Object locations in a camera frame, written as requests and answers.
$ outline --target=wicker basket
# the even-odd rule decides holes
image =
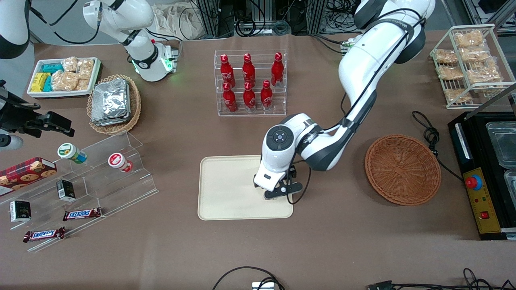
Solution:
[[[441,185],[436,157],[423,143],[405,135],[376,140],[365,155],[365,172],[379,194],[401,205],[423,204]]]
[[[116,75],[110,75],[107,78],[103,78],[102,80],[99,81],[99,83],[110,82],[118,77],[126,80],[129,83],[129,97],[131,99],[131,114],[133,116],[127,123],[113,124],[113,125],[108,125],[108,126],[97,126],[90,121],[90,126],[99,133],[103,133],[103,134],[107,134],[107,135],[115,135],[122,131],[129,131],[136,125],[136,122],[138,122],[138,119],[140,118],[140,113],[141,113],[140,92],[138,91],[136,84],[134,83],[134,81],[131,78],[129,78],[128,76],[125,76],[125,75],[116,74]],[[90,119],[91,119],[92,99],[93,99],[93,91],[90,92],[90,96],[88,97],[88,106],[86,107],[86,113],[88,114],[88,117],[90,117]]]

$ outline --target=white plastic bag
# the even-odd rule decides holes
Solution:
[[[174,35],[184,40],[196,39],[205,34],[199,9],[191,2],[154,4],[152,10],[157,33]]]

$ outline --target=yellow control panel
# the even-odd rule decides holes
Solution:
[[[478,232],[481,234],[499,233],[500,224],[493,208],[491,196],[480,168],[462,175],[466,183],[467,195],[475,215]]]

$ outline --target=yellow snack package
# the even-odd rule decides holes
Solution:
[[[50,73],[36,73],[34,81],[30,85],[31,92],[42,92],[45,86],[46,78],[50,76]]]

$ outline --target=acrylic display stand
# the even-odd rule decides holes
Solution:
[[[441,86],[443,90],[446,89],[460,89],[463,92],[458,95],[454,100],[446,100],[446,108],[448,109],[472,109],[478,108],[483,103],[487,102],[491,98],[495,97],[497,94],[502,92],[504,89],[510,87],[515,83],[514,75],[512,74],[511,68],[507,59],[505,58],[504,52],[498,43],[498,39],[494,33],[495,26],[493,24],[482,24],[482,25],[463,25],[463,26],[453,26],[448,30],[448,32],[443,36],[443,38],[437,43],[437,45],[430,52],[430,57],[432,57],[435,67],[439,66],[448,66],[459,68],[464,78],[459,80],[442,80]],[[468,70],[478,70],[482,67],[486,67],[487,63],[483,62],[464,62],[460,56],[459,49],[457,48],[457,44],[454,39],[455,33],[466,34],[468,32],[472,32],[474,30],[479,30],[482,33],[482,36],[486,40],[486,44],[489,47],[490,54],[493,57],[497,58],[497,67],[500,72],[500,76],[502,77],[502,81],[495,83],[476,83],[472,84],[467,77]],[[437,63],[435,51],[436,49],[445,49],[445,50],[454,50],[458,62],[445,65],[442,63]],[[473,99],[459,103],[458,100],[465,96],[467,93],[472,95]]]
[[[136,150],[140,146],[142,143],[138,139],[128,132],[123,132],[84,148],[83,151],[88,158],[82,164],[59,159],[55,162],[57,174],[3,196],[0,199],[0,210],[4,213],[9,212],[9,202],[13,200],[30,202],[31,220],[25,223],[11,223],[11,229],[18,233],[20,242],[27,231],[55,230],[61,227],[65,227],[66,239],[158,193],[150,172],[143,167],[140,154]],[[133,163],[133,169],[129,173],[109,166],[107,159],[115,152],[122,153]],[[56,182],[61,179],[73,183],[75,201],[59,200]],[[65,211],[96,207],[102,208],[101,217],[62,220]],[[39,251],[58,241],[60,239],[53,238],[29,242],[28,251]]]
[[[272,109],[264,111],[260,99],[260,91],[264,80],[271,78],[271,67],[274,63],[274,54],[280,52],[283,54],[283,82],[277,83],[272,89]],[[242,66],[244,65],[244,54],[251,55],[251,61],[255,67],[256,82],[253,91],[256,95],[256,111],[247,112],[244,106],[244,76],[242,75]],[[228,61],[233,67],[236,85],[232,89],[235,93],[238,110],[230,112],[224,104],[222,94],[223,80],[220,73],[220,55],[226,54]],[[241,117],[241,116],[285,116],[287,112],[287,51],[286,50],[246,50],[246,51],[215,51],[214,58],[215,72],[215,93],[217,95],[217,111],[219,116],[224,117]]]

